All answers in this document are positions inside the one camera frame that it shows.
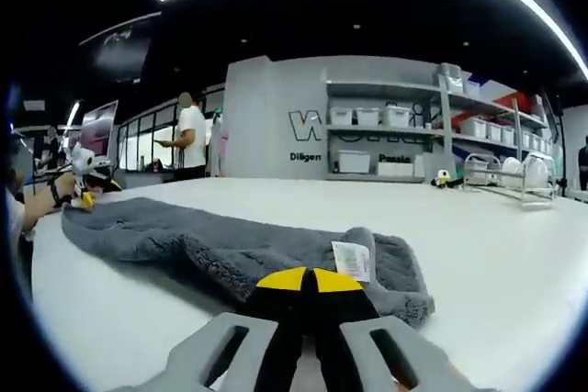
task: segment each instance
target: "logo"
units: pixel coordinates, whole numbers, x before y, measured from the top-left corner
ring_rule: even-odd
[[[295,153],[292,152],[290,154],[291,161],[302,161],[302,162],[311,162],[311,161],[322,161],[322,155],[308,155],[306,153]]]
[[[322,120],[318,110],[307,110],[304,114],[295,110],[288,112],[288,117],[296,141],[322,140]]]

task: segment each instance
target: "person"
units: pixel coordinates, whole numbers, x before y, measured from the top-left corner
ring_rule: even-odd
[[[75,193],[75,177],[72,173],[65,173],[55,179],[54,186],[44,187],[36,195],[28,197],[26,202],[20,202],[13,194],[14,189],[5,186],[5,201],[8,214],[8,234],[11,255],[15,265],[22,268],[22,256],[19,253],[21,234],[33,230],[37,221],[43,216],[55,211],[55,196],[64,198]]]
[[[57,129],[54,126],[47,129],[47,136],[43,140],[43,153],[38,165],[39,169],[47,166],[49,170],[57,168],[59,142],[57,140]]]
[[[580,168],[580,189],[588,190],[588,135],[586,145],[578,152],[578,167]]]
[[[179,165],[174,181],[204,178],[206,176],[206,120],[199,107],[197,96],[183,93],[178,102],[182,107],[177,126],[177,140],[157,140],[162,147],[180,149]]]

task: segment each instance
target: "storage bin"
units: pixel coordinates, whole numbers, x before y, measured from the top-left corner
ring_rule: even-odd
[[[510,126],[502,126],[501,127],[502,136],[501,140],[504,144],[508,144],[509,146],[515,145],[515,129],[511,128]]]
[[[424,177],[424,155],[414,157],[414,176]]]
[[[378,176],[397,176],[397,162],[378,162]]]
[[[503,138],[503,129],[498,124],[486,123],[486,138],[500,142]]]
[[[537,135],[531,135],[531,147],[532,151],[541,151],[541,138]]]
[[[542,138],[539,138],[539,151],[541,153],[547,153],[548,152],[548,144]]]
[[[331,124],[334,126],[351,126],[353,109],[348,107],[331,107]]]
[[[472,98],[480,98],[480,84],[467,81],[464,83],[464,92]]]
[[[523,144],[521,147],[523,149],[530,149],[531,148],[531,134],[527,132],[521,133],[521,143]]]
[[[368,174],[369,153],[366,151],[339,151],[339,172],[342,174]]]
[[[468,118],[459,125],[461,133],[476,138],[486,138],[487,122],[479,118]]]
[[[414,176],[414,164],[407,162],[379,162],[378,176]]]
[[[377,126],[379,124],[379,109],[377,107],[359,107],[357,110],[358,126]]]
[[[408,128],[410,111],[408,107],[386,106],[384,124],[393,128]]]
[[[459,66],[441,63],[437,71],[442,75],[449,92],[463,94],[463,79],[461,78],[461,68]]]
[[[401,162],[398,164],[398,168],[396,169],[397,176],[404,177],[404,176],[414,176],[414,164],[409,162]]]

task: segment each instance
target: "white wall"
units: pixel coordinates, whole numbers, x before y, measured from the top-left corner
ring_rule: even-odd
[[[229,131],[227,174],[234,177],[323,179],[327,174],[328,98],[325,80],[403,81],[434,84],[437,65],[397,58],[336,56],[272,62],[267,57],[229,66],[224,125]],[[514,89],[488,82],[481,98],[496,100]],[[347,106],[382,106],[381,100],[345,99]],[[412,155],[422,147],[395,139],[340,142],[338,148]],[[309,161],[292,161],[301,153]]]
[[[578,151],[585,146],[588,136],[588,105],[563,111],[563,129],[566,139],[566,163],[571,190],[580,190]]]

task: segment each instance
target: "gray towel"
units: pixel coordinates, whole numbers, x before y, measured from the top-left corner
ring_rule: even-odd
[[[85,252],[149,263],[172,273],[183,268],[184,276],[219,288],[238,302],[276,271],[298,266],[336,271],[331,241],[359,243],[370,249],[371,281],[364,289],[380,315],[393,315],[416,328],[435,311],[408,244],[363,228],[345,233],[295,229],[147,198],[98,204],[91,214],[66,207],[62,228]]]

